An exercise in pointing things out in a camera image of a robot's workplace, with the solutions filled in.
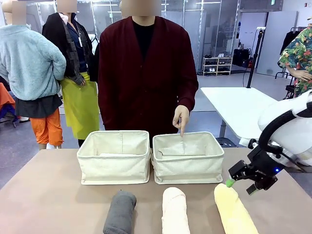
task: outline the shoe rack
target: shoe rack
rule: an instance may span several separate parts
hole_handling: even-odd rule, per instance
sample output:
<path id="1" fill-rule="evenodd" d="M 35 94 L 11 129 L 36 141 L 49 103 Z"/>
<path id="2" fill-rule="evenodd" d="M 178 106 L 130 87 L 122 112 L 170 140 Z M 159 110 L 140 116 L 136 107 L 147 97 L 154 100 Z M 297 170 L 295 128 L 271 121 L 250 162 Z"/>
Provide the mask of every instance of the shoe rack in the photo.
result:
<path id="1" fill-rule="evenodd" d="M 233 57 L 211 57 L 203 59 L 203 75 L 218 75 L 222 73 L 231 73 Z"/>

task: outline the gray rolled towel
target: gray rolled towel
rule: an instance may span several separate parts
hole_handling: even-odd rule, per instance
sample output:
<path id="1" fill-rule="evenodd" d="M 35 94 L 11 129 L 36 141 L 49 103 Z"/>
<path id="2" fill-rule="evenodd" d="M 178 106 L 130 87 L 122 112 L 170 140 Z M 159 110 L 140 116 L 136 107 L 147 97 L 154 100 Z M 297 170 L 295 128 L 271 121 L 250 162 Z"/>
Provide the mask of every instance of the gray rolled towel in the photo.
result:
<path id="1" fill-rule="evenodd" d="M 126 191 L 119 191 L 113 197 L 103 228 L 103 233 L 131 234 L 132 216 L 136 204 L 136 196 Z"/>

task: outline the black tripod stand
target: black tripod stand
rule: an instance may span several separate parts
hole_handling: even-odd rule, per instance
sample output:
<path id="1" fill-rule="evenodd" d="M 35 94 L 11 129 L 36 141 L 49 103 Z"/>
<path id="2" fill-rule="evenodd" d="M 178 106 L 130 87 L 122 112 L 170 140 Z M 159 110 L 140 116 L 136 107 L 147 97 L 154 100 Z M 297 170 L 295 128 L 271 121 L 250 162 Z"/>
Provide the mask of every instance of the black tripod stand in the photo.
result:
<path id="1" fill-rule="evenodd" d="M 247 84 L 247 87 L 246 87 L 248 89 L 250 89 L 250 85 L 252 83 L 253 74 L 254 74 L 254 67 L 255 67 L 255 63 L 256 63 L 257 57 L 258 57 L 258 50 L 259 50 L 259 47 L 260 47 L 260 42 L 261 42 L 262 35 L 263 35 L 263 30 L 260 30 L 259 35 L 258 35 L 257 46 L 255 48 L 255 52 L 254 52 L 254 56 L 253 56 L 253 65 L 252 65 L 252 68 L 250 70 L 248 84 Z"/>

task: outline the storage basket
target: storage basket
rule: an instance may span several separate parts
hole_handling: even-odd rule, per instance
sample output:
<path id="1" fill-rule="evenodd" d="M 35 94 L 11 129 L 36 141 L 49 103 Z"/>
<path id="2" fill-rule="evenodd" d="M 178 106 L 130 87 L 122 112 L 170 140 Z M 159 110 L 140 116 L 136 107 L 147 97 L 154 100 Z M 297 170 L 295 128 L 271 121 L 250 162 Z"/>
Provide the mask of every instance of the storage basket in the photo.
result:
<path id="1" fill-rule="evenodd" d="M 157 184 L 222 182 L 224 151 L 211 133 L 155 136 L 153 151 Z"/>
<path id="2" fill-rule="evenodd" d="M 149 180 L 146 131 L 92 132 L 77 152 L 84 185 L 140 184 Z"/>

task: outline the black skirt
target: black skirt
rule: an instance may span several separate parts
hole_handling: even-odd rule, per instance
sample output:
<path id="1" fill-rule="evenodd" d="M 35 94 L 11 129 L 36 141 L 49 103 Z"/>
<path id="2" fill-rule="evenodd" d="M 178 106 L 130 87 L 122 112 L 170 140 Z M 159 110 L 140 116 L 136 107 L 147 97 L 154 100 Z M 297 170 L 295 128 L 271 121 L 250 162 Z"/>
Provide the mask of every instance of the black skirt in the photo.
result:
<path id="1" fill-rule="evenodd" d="M 57 94 L 31 101 L 17 99 L 15 114 L 17 116 L 29 118 L 46 118 L 53 114 L 62 104 L 63 103 Z"/>

